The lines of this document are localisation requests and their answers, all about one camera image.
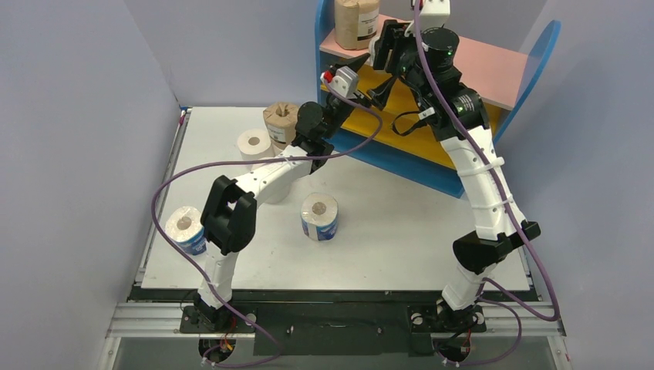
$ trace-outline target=shelf board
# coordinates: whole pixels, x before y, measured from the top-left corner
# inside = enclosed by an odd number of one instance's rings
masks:
[[[359,72],[359,90],[367,92],[368,89],[377,87],[380,83],[386,81],[390,74],[374,70],[371,66],[363,66]],[[327,91],[327,88],[322,85],[321,89]],[[502,109],[485,103],[486,111],[488,112],[488,121],[493,133],[497,132],[497,126],[500,121]],[[454,164],[450,156],[445,153],[445,150],[438,145],[434,139],[432,131],[429,127],[422,127],[414,131],[408,136],[400,136],[394,133],[390,128],[390,123],[400,113],[417,110],[416,103],[411,95],[411,90],[397,82],[391,90],[388,103],[383,111],[374,109],[384,121],[384,127],[379,132],[376,141],[419,156],[441,166],[453,169]],[[404,116],[397,120],[397,129],[402,132],[409,129],[417,121],[417,115]],[[350,117],[343,124],[343,128],[357,133],[361,136],[370,136],[377,127],[377,120],[362,110],[355,109]]]
[[[393,19],[379,16],[378,30],[383,23]],[[332,30],[320,44],[320,51],[343,58],[352,58],[368,52],[364,50],[345,50],[336,43]],[[454,57],[454,65],[463,73],[461,82],[477,90],[486,103],[512,110],[517,101],[518,90],[527,64],[525,54],[488,45],[483,42],[460,37],[459,48]]]

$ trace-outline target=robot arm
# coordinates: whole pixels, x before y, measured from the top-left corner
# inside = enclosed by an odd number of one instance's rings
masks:
[[[368,91],[373,104],[384,109],[393,84],[407,85],[420,109],[417,126],[429,126],[433,135],[453,161],[457,174],[473,209],[475,230],[454,241],[453,249],[458,264],[454,276],[443,290],[439,313],[451,315],[455,311],[470,310],[481,293],[483,279],[498,263],[523,243],[504,211],[504,201],[497,184],[488,172],[494,168],[507,191],[509,202],[518,223],[529,239],[540,235],[535,222],[528,222],[517,208],[501,171],[504,160],[497,156],[491,128],[479,94],[465,86],[461,72],[454,66],[459,44],[456,33],[445,29],[450,14],[448,0],[422,0],[420,13],[423,48],[434,79],[464,128],[477,142],[490,164],[484,165],[470,143],[459,133],[445,109],[435,97],[426,80],[425,69],[418,58],[413,23],[387,20],[380,37],[371,42],[374,53],[373,68],[383,69],[391,77],[382,85]]]
[[[365,54],[336,64],[321,79],[341,96],[370,106],[368,99],[356,89],[359,76],[355,72],[368,58]],[[221,176],[214,181],[201,216],[205,237],[215,245],[207,249],[204,269],[225,301],[231,300],[238,253],[255,235],[258,206],[294,180],[314,173],[325,164],[324,157],[334,149],[325,140],[336,133],[353,110],[332,94],[328,94],[325,106],[314,102],[303,104],[298,111],[295,139],[276,157],[285,160],[267,163],[235,179]],[[293,160],[307,156],[316,159]],[[228,319],[228,312],[222,309],[222,303],[206,281],[194,296],[194,306],[209,328],[218,330]]]

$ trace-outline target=gray wall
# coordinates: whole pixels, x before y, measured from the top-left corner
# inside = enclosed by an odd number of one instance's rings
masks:
[[[4,0],[0,50],[0,367],[94,368],[179,109],[120,0]]]
[[[575,370],[654,367],[654,3],[550,0],[561,39],[502,140],[507,178],[541,222]]]
[[[182,105],[267,106],[315,98],[318,0],[125,0]],[[545,0],[456,0],[461,35],[517,50]],[[412,18],[408,0],[382,13]]]

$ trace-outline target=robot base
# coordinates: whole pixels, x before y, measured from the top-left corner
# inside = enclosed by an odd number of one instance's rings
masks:
[[[250,315],[256,321],[256,308],[236,306],[243,315]],[[219,309],[209,307],[200,299],[196,292],[193,296],[193,305],[183,309],[184,314],[180,322],[180,333],[183,334],[206,334],[230,329],[233,314],[221,307]],[[236,318],[236,325],[231,329],[232,333],[252,333],[255,329],[245,324],[240,318]]]

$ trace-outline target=white table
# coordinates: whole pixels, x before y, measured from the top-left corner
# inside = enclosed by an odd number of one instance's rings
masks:
[[[245,130],[264,128],[263,109],[193,108],[175,173],[206,162],[239,160],[236,139]],[[245,166],[222,166],[173,182],[162,222],[184,205],[202,210],[216,177],[246,172]],[[314,192],[331,194],[339,202],[339,230],[333,240],[315,242],[302,233],[300,205]],[[296,181],[281,203],[260,206],[256,235],[238,258],[233,287],[442,290],[457,265],[452,242],[473,228],[467,201],[353,158],[338,158]],[[204,266],[203,254],[195,259]],[[517,251],[494,275],[509,290],[529,289]],[[157,235],[142,287],[197,288],[200,282],[200,274]]]

